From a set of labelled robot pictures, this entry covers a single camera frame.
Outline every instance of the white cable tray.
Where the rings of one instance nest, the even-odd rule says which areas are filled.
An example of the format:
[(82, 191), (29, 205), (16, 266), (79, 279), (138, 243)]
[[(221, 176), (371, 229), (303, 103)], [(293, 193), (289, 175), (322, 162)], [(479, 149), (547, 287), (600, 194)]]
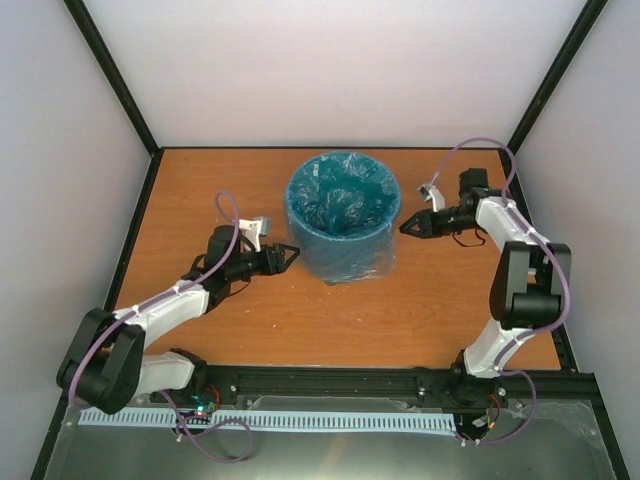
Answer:
[[(270, 412), (219, 410), (210, 418), (193, 419), (192, 428), (207, 428), (229, 418), (244, 420), (252, 430), (265, 432), (403, 432), (453, 435), (453, 415), (448, 413), (361, 413), (361, 412)], [(112, 427), (162, 427), (176, 425), (176, 414), (168, 408), (127, 407), (114, 415), (96, 408), (84, 410), (78, 425)], [(224, 430), (243, 430), (224, 425)]]

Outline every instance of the plastic bag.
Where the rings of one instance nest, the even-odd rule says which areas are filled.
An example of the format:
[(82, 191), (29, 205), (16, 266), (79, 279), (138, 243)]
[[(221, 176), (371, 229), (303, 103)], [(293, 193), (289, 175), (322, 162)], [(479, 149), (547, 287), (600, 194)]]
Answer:
[(401, 205), (398, 181), (383, 163), (356, 152), (318, 155), (287, 187), (289, 238), (327, 283), (380, 278), (393, 269)]

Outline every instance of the gray metal surface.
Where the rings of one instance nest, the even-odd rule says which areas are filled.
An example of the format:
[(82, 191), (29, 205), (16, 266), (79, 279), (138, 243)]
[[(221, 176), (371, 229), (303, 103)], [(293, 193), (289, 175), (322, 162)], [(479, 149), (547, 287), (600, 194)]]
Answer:
[[(76, 427), (71, 420), (63, 427), (46, 478), (613, 479), (599, 432), (592, 428), (595, 419), (585, 409), (542, 410), (526, 432), (496, 447), (463, 448), (453, 438), (415, 434), (256, 432), (253, 457), (235, 465), (216, 464), (189, 442), (177, 443), (169, 429)], [(492, 437), (520, 421), (503, 412)], [(245, 442), (237, 431), (202, 441), (228, 455), (241, 453)]]

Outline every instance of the wooden table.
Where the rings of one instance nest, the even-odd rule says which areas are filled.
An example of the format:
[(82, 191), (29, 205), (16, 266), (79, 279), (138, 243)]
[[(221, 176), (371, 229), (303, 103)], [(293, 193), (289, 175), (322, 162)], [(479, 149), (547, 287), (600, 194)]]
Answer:
[[(166, 150), (118, 299), (130, 306), (172, 285), (204, 253), (224, 223), (213, 198), (233, 193), (243, 218), (267, 216), (265, 243), (287, 242), (283, 195), (294, 170), (318, 149)], [(416, 187), (431, 178), (442, 150), (361, 150), (391, 168), (402, 188), (399, 221), (424, 208)], [(465, 150), (441, 175), (447, 202), (457, 203), (458, 174), (504, 174), (494, 150)], [(474, 239), (470, 235), (462, 238)], [(300, 264), (284, 275), (254, 277), (240, 295), (191, 320), (148, 349), (184, 348), (209, 363), (238, 365), (448, 367), (489, 318), (488, 295), (499, 252), (489, 240), (462, 248), (450, 237), (396, 235), (396, 266), (381, 280), (327, 286)], [(509, 367), (557, 369), (550, 335), (528, 342)]]

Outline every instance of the black frame edge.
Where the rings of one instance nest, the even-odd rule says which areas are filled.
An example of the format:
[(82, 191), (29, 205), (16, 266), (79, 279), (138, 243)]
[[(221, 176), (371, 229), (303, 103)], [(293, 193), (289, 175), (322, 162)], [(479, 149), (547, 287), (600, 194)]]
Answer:
[(147, 175), (145, 176), (144, 183), (142, 184), (142, 190), (140, 191), (140, 196), (138, 197), (138, 203), (136, 203), (136, 208), (133, 211), (131, 223), (129, 224), (129, 230), (127, 231), (127, 236), (125, 237), (124, 245), (122, 246), (120, 258), (118, 259), (118, 264), (116, 265), (116, 270), (113, 274), (113, 280), (111, 281), (109, 292), (107, 293), (107, 298), (104, 302), (105, 310), (113, 310), (116, 306), (116, 302), (118, 301), (120, 289), (122, 288), (122, 283), (124, 282), (127, 268), (129, 267), (129, 261), (131, 260), (131, 255), (133, 254), (133, 247), (136, 244), (136, 239), (138, 238), (138, 233), (140, 232), (142, 219), (144, 218), (144, 213), (147, 210), (147, 204), (149, 203), (149, 198), (151, 197), (151, 192), (153, 191), (153, 185), (155, 184), (156, 176), (158, 175), (158, 170), (160, 169), (160, 163), (162, 162), (163, 155), (164, 149), (160, 149), (157, 153), (151, 156), (151, 162), (149, 163)]
[[(264, 145), (264, 146), (248, 146), (229, 145), (229, 146), (177, 146), (170, 145), (162, 147), (165, 150), (451, 150), (451, 147), (389, 147), (389, 146), (368, 146), (368, 145), (311, 145), (311, 146), (293, 146), (293, 145)], [(496, 147), (463, 147), (460, 150), (497, 150)]]
[(47, 468), (49, 467), (51, 455), (53, 454), (53, 449), (55, 448), (56, 441), (58, 440), (58, 433), (60, 432), (60, 428), (62, 427), (62, 420), (64, 419), (64, 415), (66, 412), (67, 398), (62, 396), (58, 400), (53, 418), (51, 419), (51, 423), (49, 424), (49, 429), (47, 430), (47, 435), (44, 437), (44, 442), (42, 442), (40, 454), (38, 455), (36, 464), (33, 467), (33, 471), (31, 472), (31, 480), (44, 479), (47, 473)]
[[(509, 155), (507, 155), (507, 152), (502, 148), (498, 150), (498, 154), (500, 155), (500, 163), (502, 164), (504, 175), (505, 177), (508, 177), (509, 173), (511, 173), (511, 159), (509, 158)], [(522, 216), (533, 225), (531, 212), (529, 212), (529, 207), (527, 206), (527, 202), (524, 198), (524, 192), (517, 173), (513, 177), (513, 181), (509, 186), (509, 191), (518, 206), (518, 210), (522, 213)], [(556, 354), (558, 355), (560, 368), (563, 370), (578, 371), (578, 364), (576, 363), (575, 356), (573, 355), (571, 342), (569, 341), (569, 335), (567, 334), (565, 326), (560, 326), (560, 328), (551, 333), (551, 336), (556, 347)]]
[(611, 420), (609, 419), (609, 414), (607, 413), (606, 408), (594, 409), (594, 413), (596, 414), (596, 421), (598, 422), (598, 428), (600, 428), (600, 435), (602, 435), (602, 438), (604, 439), (604, 445), (607, 449), (609, 461), (611, 462), (613, 471), (616, 474), (616, 478), (618, 480), (630, 480), (631, 476), (629, 475), (627, 465), (622, 457), (622, 451), (620, 450), (620, 445), (618, 444), (618, 439), (616, 438), (616, 434), (613, 430), (613, 425), (611, 425)]
[(100, 32), (91, 18), (91, 14), (89, 13), (89, 10), (87, 10), (86, 5), (82, 0), (64, 0), (64, 3), (73, 17), (73, 20), (76, 22), (76, 25), (80, 29), (87, 45), (91, 49), (93, 56), (98, 61), (102, 72), (105, 77), (107, 77), (111, 88), (118, 97), (118, 100), (120, 100), (122, 108), (124, 108), (127, 113), (133, 128), (138, 133), (138, 136), (147, 149), (147, 152), (149, 152), (149, 155), (155, 154), (159, 149), (158, 144), (153, 138), (151, 130), (149, 130), (149, 127), (147, 126), (147, 122), (144, 120), (138, 105), (133, 99), (133, 96), (129, 91), (129, 87), (127, 87), (124, 78), (122, 78), (120, 70), (118, 70), (118, 66), (113, 60), (113, 57), (111, 57), (109, 49), (104, 43), (102, 35), (100, 35)]
[(606, 4), (607, 0), (587, 0), (585, 3), (507, 144), (513, 153), (516, 153), (524, 143), (542, 109), (560, 83), (573, 57), (580, 49), (584, 39), (587, 38), (591, 27)]

